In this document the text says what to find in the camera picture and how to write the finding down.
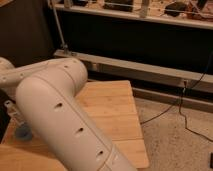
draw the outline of floor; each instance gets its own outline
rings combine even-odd
[[[141,121],[161,113],[168,104],[135,98]],[[213,113],[183,108],[188,126],[213,139]],[[213,143],[184,129],[178,107],[142,126],[150,167],[144,171],[212,171]]]

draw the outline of black wall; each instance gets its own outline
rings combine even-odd
[[[0,56],[9,59],[15,66],[52,58],[54,35],[51,35],[53,32],[50,32],[48,24],[52,25],[54,32],[54,18],[47,10],[46,0],[14,0],[1,7]],[[8,97],[0,92],[0,139],[8,122],[3,107],[6,99]]]
[[[66,42],[78,52],[202,73],[213,51],[213,30],[79,13],[60,16]],[[212,64],[208,73],[213,74]]]

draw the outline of cable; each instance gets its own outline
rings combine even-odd
[[[151,118],[151,119],[148,119],[148,120],[146,120],[146,121],[143,121],[143,122],[141,122],[140,124],[141,124],[141,125],[144,125],[144,124],[146,124],[146,123],[148,123],[148,122],[150,122],[150,121],[152,121],[152,120],[154,120],[154,119],[157,119],[157,118],[159,118],[160,116],[164,115],[164,114],[167,113],[174,105],[176,105],[178,101],[179,101],[179,98],[177,98],[177,99],[176,99],[166,110],[164,110],[162,113],[158,114],[157,116],[155,116],[155,117],[153,117],[153,118]]]
[[[192,90],[195,86],[197,86],[197,85],[200,83],[200,81],[201,81],[201,80],[203,79],[203,77],[206,75],[206,73],[207,73],[209,67],[211,66],[212,57],[213,57],[213,51],[211,51],[211,53],[210,53],[210,55],[209,55],[207,65],[206,65],[206,67],[205,67],[205,69],[204,69],[203,74],[202,74],[201,77],[199,78],[199,80],[197,80],[197,81],[196,81],[193,85],[191,85],[189,88],[187,87],[187,84],[184,84],[185,86],[184,86],[184,88],[183,88],[183,91],[182,91],[181,95],[180,95],[180,96],[179,96],[179,97],[178,97],[178,98],[177,98],[177,99],[165,110],[165,111],[163,111],[162,113],[158,114],[157,116],[155,116],[155,117],[153,117],[153,118],[151,118],[151,119],[148,119],[148,120],[146,120],[146,121],[141,122],[140,124],[141,124],[141,125],[144,125],[144,124],[146,124],[146,123],[149,123],[150,121],[153,121],[153,120],[155,120],[155,119],[161,117],[162,115],[164,115],[165,113],[167,113],[174,105],[176,105],[177,102],[179,101],[179,99],[180,99],[180,103],[181,103],[181,100],[183,100],[183,96],[185,95],[186,90]]]
[[[184,93],[185,93],[185,92],[182,93],[182,96],[181,96],[181,98],[180,98],[179,114],[180,114],[182,117],[184,117],[184,122],[185,122],[185,124],[184,124],[185,126],[184,126],[184,127],[185,127],[185,129],[186,129],[187,131],[189,131],[189,132],[191,132],[191,133],[193,133],[193,134],[195,134],[195,135],[197,135],[197,136],[199,136],[199,137],[201,137],[201,138],[203,138],[203,139],[209,141],[209,142],[213,142],[213,139],[207,137],[206,135],[203,135],[203,134],[200,134],[200,133],[198,133],[198,132],[196,132],[196,131],[193,131],[192,129],[190,129],[190,128],[188,127],[188,119],[187,119],[187,116],[186,116],[185,114],[182,113],[182,105],[183,105],[183,96],[184,96]]]

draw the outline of hole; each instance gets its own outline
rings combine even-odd
[[[104,152],[103,151],[100,151],[98,154],[97,154],[97,157],[98,156],[102,156],[104,154]]]
[[[57,112],[61,107],[63,106],[62,103],[58,103],[57,105],[55,105],[54,109]]]
[[[84,128],[79,128],[75,133],[76,137],[79,137],[81,133],[83,133],[83,131],[84,131]]]
[[[78,132],[83,132],[84,131],[84,128],[80,128],[79,130],[78,130]]]
[[[101,160],[101,157],[103,156],[104,152],[100,151],[97,155],[96,155],[96,160]]]

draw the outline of wooden table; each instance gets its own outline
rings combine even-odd
[[[136,168],[148,167],[143,135],[128,81],[87,83],[76,99]],[[30,142],[16,140],[13,136],[15,127],[11,121],[0,145],[1,171],[66,170],[37,135]]]

